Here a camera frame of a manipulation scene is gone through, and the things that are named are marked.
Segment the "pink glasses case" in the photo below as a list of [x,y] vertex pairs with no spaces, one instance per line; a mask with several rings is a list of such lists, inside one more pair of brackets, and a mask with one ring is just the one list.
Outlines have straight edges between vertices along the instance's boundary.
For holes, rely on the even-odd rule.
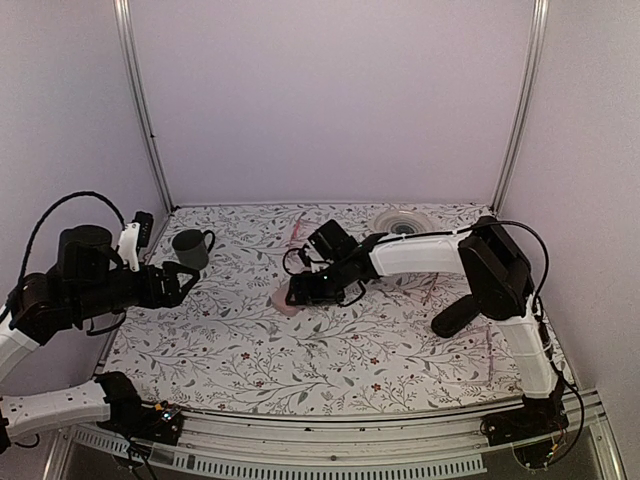
[[271,303],[274,309],[283,314],[286,317],[294,317],[298,313],[303,311],[300,306],[292,306],[286,303],[286,295],[289,291],[289,282],[284,282],[276,291],[271,295]]

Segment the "orange lens sunglasses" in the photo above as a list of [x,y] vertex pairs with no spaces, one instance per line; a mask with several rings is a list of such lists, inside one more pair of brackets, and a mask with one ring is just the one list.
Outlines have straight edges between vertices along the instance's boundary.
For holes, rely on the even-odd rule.
[[439,277],[439,273],[403,273],[392,276],[385,283],[404,300],[425,305],[430,302]]

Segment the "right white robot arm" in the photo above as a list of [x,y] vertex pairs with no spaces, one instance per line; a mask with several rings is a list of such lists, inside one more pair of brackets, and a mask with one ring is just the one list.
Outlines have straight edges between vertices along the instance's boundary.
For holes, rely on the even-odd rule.
[[459,230],[374,233],[357,241],[330,220],[308,239],[323,268],[313,269],[311,259],[302,253],[305,269],[290,276],[284,302],[343,304],[350,285],[363,287],[396,274],[465,275],[469,294],[441,312],[432,329],[450,337],[479,315],[498,324],[521,375],[524,407],[518,412],[517,427],[524,435],[537,436],[561,412],[564,382],[552,362],[540,289],[531,278],[529,260],[506,231],[509,225],[482,216]]

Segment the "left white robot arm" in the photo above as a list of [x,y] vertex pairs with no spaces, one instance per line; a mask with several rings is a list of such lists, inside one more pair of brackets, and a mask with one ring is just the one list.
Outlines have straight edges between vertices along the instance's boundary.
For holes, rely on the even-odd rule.
[[[128,224],[113,247],[111,233],[98,226],[64,230],[56,264],[46,273],[23,274],[1,310],[1,374],[59,332],[80,329],[105,314],[131,307],[179,306],[200,273],[175,262],[146,265],[138,251],[147,243],[137,222]],[[184,418],[167,401],[144,402],[122,372],[96,375],[76,387],[1,399],[1,447],[43,430],[94,423],[125,439],[176,445]]]

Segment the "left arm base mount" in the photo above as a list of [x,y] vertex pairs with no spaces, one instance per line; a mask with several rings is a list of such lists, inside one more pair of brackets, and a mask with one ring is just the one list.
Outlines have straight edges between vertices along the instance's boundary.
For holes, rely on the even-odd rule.
[[182,433],[182,407],[166,400],[143,401],[140,398],[119,400],[110,405],[110,418],[97,422],[104,430],[125,439],[140,439],[176,446]]

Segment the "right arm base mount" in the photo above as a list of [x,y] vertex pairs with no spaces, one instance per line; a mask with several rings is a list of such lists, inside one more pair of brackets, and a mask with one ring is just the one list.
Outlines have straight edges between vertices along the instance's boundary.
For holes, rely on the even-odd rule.
[[516,461],[526,469],[540,470],[554,460],[568,426],[562,404],[524,399],[520,408],[485,415],[480,432],[490,446],[524,442],[512,448]]

